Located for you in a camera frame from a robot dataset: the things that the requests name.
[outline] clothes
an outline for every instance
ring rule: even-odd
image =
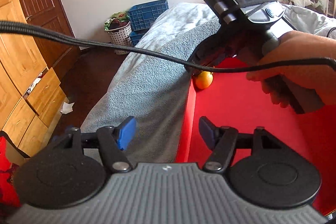
[[[125,27],[129,21],[130,17],[128,16],[127,11],[119,12],[111,15],[111,17],[105,21],[104,27],[106,31],[118,29]]]

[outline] blue plastic crate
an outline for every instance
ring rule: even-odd
[[[144,29],[144,30],[140,30],[140,31],[133,31],[131,32],[130,34],[130,38],[131,38],[131,41],[132,41],[132,45],[135,46],[138,44],[138,42],[140,41],[140,39],[143,37],[143,35],[145,33],[147,33],[149,29]]]
[[[156,0],[134,5],[128,15],[131,18],[133,31],[148,29],[151,24],[168,9],[168,0]]]

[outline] black round pad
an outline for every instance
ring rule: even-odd
[[[72,149],[55,149],[28,160],[15,174],[21,202],[40,208],[66,208],[88,200],[103,186],[105,171]]]
[[[288,209],[311,203],[321,185],[317,169],[290,150],[270,149],[240,160],[230,168],[233,189],[265,208]]]

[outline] bed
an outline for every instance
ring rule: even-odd
[[[311,10],[290,5],[285,8],[285,17],[299,31],[326,36],[336,26],[334,19]],[[165,11],[137,47],[186,60],[219,27],[207,5],[181,3]],[[118,125],[132,115],[137,120],[137,132],[125,151],[130,162],[172,162],[179,144],[189,84],[190,75],[182,65],[131,52],[106,94],[86,117],[81,131]],[[84,152],[100,161],[96,149]]]

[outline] white paper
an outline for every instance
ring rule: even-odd
[[[74,103],[72,104],[67,104],[66,102],[63,103],[63,106],[61,108],[61,113],[62,114],[68,114],[69,112],[72,112],[72,106],[74,105]]]

